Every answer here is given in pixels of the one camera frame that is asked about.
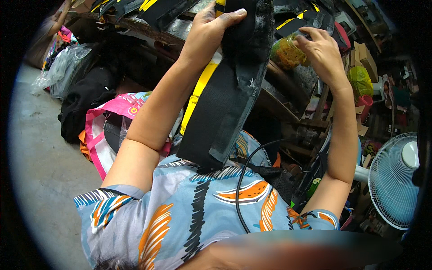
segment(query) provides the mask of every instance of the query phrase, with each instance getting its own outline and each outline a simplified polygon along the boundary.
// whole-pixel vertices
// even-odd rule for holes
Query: electric fan
[[[376,210],[388,224],[400,230],[409,228],[414,215],[419,187],[413,184],[412,177],[419,166],[417,133],[411,132],[386,142],[368,172],[369,192]]]

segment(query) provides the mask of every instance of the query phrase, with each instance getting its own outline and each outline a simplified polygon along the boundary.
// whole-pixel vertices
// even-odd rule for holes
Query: concrete floor
[[[81,247],[73,197],[96,189],[94,165],[60,135],[60,101],[32,82],[40,70],[22,66],[13,91],[8,146],[13,188],[36,244],[54,269],[91,269]]]

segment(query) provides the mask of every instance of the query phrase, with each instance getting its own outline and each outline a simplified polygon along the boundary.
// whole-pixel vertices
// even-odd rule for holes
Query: woman
[[[178,61],[132,121],[102,186],[75,198],[83,220],[83,249],[96,269],[242,269],[209,252],[212,243],[245,233],[234,203],[242,165],[229,160],[222,171],[202,174],[199,166],[175,155],[159,162],[158,150],[225,29],[245,17],[241,9],[215,18],[214,4],[195,16]],[[300,30],[313,41],[300,37],[296,45],[334,98],[328,171],[300,216],[259,174],[247,170],[240,208],[251,232],[337,230],[354,176],[353,91],[337,44],[326,31]],[[242,131],[232,156],[247,157],[259,145]],[[264,149],[251,162],[271,166]]]
[[[47,17],[39,26],[39,30],[36,32],[30,44],[31,47],[24,56],[24,60],[33,67],[42,69],[50,45],[53,42],[53,36],[60,31],[61,26],[66,20],[71,1],[72,0],[65,0],[62,5],[63,10],[61,12],[57,11],[54,15]]]

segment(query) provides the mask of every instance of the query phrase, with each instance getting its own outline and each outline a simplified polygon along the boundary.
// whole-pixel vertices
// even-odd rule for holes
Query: fingernail
[[[235,11],[235,13],[236,13],[237,15],[243,15],[243,14],[246,13],[246,10],[245,10],[245,9],[239,9],[239,10]]]

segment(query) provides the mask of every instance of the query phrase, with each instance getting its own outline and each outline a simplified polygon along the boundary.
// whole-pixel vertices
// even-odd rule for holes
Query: red plastic cup
[[[356,107],[360,107],[365,105],[365,108],[363,109],[362,114],[360,115],[360,119],[362,120],[362,123],[365,122],[366,117],[368,116],[369,110],[372,107],[372,104],[374,104],[374,101],[372,97],[368,95],[363,95],[359,97],[359,101],[356,104]]]

